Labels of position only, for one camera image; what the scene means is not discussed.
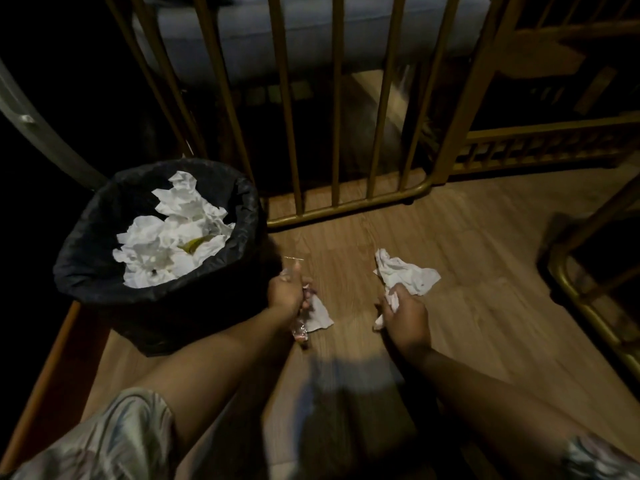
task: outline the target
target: white tissue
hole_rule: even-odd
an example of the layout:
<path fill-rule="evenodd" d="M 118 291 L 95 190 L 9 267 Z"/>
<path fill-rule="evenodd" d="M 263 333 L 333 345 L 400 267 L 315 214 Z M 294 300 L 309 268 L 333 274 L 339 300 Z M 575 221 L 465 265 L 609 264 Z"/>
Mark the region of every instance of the white tissue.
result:
<path fill-rule="evenodd" d="M 319 330 L 320 328 L 329 328 L 333 325 L 333 320 L 329 317 L 329 312 L 324 306 L 320 298 L 314 293 L 311 295 L 308 318 L 305 320 L 305 328 L 308 333 Z"/>
<path fill-rule="evenodd" d="M 122 247 L 113 250 L 113 257 L 127 265 L 124 284 L 128 287 L 156 286 L 190 273 L 225 247 L 235 227 L 235 223 L 224 224 L 227 211 L 200 195 L 190 173 L 178 171 L 169 181 L 172 189 L 152 192 L 160 200 L 156 210 L 167 218 L 136 217 L 125 233 L 116 236 Z M 192 255 L 179 247 L 210 235 L 211 240 L 201 243 Z"/>
<path fill-rule="evenodd" d="M 405 263 L 400 258 L 389 257 L 386 249 L 376 251 L 377 269 L 376 273 L 385 284 L 385 297 L 395 313 L 398 309 L 399 302 L 397 293 L 389 295 L 389 290 L 398 283 L 404 284 L 409 293 L 415 295 L 424 295 L 431 287 L 440 281 L 440 274 L 429 267 L 418 267 L 411 263 Z M 384 328 L 384 318 L 380 315 L 373 325 L 374 330 Z"/>

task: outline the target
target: dark background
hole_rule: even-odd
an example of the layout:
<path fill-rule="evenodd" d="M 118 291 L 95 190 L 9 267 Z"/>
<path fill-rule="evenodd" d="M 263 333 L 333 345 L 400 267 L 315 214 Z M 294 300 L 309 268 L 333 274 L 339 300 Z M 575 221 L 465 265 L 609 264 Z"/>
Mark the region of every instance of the dark background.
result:
<path fill-rule="evenodd" d="M 174 157 L 175 140 L 104 0 L 3 0 L 0 59 L 55 131 L 106 176 Z M 0 114 L 4 371 L 0 454 L 71 303 L 52 266 L 92 193 Z"/>

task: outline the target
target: gray cushion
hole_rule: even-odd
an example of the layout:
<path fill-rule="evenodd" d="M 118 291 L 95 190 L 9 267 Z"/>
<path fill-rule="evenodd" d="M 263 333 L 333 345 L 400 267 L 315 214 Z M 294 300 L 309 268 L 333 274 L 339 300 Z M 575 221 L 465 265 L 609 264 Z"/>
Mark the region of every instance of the gray cushion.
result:
<path fill-rule="evenodd" d="M 397 61 L 414 63 L 433 50 L 447 0 L 406 0 Z M 344 71 L 381 68 L 393 0 L 345 0 Z M 460 0 L 449 36 L 449 55 L 468 55 L 478 39 L 489 0 Z M 332 63 L 332 0 L 282 0 L 289 71 Z M 189 86 L 215 84 L 193 7 L 157 7 L 157 21 L 178 78 Z M 267 0 L 237 0 L 218 12 L 218 26 L 232 84 L 277 74 Z M 137 18 L 133 28 L 149 64 L 158 71 Z"/>

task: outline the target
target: wooden floor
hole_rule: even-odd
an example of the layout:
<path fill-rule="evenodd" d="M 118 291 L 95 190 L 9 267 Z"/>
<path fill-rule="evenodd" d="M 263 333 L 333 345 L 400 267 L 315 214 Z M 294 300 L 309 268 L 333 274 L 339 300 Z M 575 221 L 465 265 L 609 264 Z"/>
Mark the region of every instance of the wooden floor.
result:
<path fill-rule="evenodd" d="M 371 329 L 383 290 L 372 272 L 377 248 L 442 275 L 423 297 L 434 348 L 640 457 L 640 404 L 536 270 L 559 217 L 594 211 L 638 170 L 626 163 L 449 183 L 411 206 L 272 234 L 283 255 L 305 260 L 335 325 L 313 333 L 308 351 L 274 344 L 179 477 L 433 475 L 420 451 L 433 443 L 429 432 L 417 433 L 403 377 Z M 84 416 L 159 361 L 112 332 Z M 465 456 L 476 475 L 495 476 L 472 447 Z"/>

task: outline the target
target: trash can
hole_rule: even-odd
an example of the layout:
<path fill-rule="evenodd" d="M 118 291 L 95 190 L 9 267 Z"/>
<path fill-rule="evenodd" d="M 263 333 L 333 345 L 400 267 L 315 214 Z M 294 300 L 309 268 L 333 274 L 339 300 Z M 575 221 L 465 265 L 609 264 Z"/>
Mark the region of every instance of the trash can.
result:
<path fill-rule="evenodd" d="M 194 271 L 147 288 L 124 285 L 124 263 L 113 250 L 116 234 L 139 216 L 156 212 L 155 189 L 172 187 L 178 170 L 197 180 L 196 190 L 228 211 L 236 226 L 225 247 Z M 223 163 L 181 159 L 117 173 L 95 193 L 65 240 L 54 266 L 58 290 L 94 308 L 98 316 L 147 356 L 174 352 L 188 343 L 257 314 L 266 305 L 269 279 L 281 271 L 268 238 L 255 186 Z"/>

